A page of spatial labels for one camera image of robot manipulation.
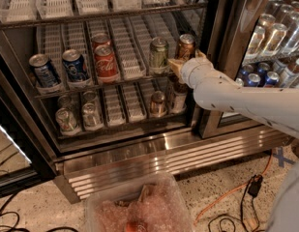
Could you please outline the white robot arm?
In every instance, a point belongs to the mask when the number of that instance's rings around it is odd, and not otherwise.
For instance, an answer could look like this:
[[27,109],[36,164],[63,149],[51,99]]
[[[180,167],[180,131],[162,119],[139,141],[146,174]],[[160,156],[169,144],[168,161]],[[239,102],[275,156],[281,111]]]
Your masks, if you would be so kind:
[[[168,64],[201,108],[239,113],[299,140],[299,89],[242,87],[201,51],[188,61],[170,59]],[[299,232],[299,160],[280,187],[266,232]]]

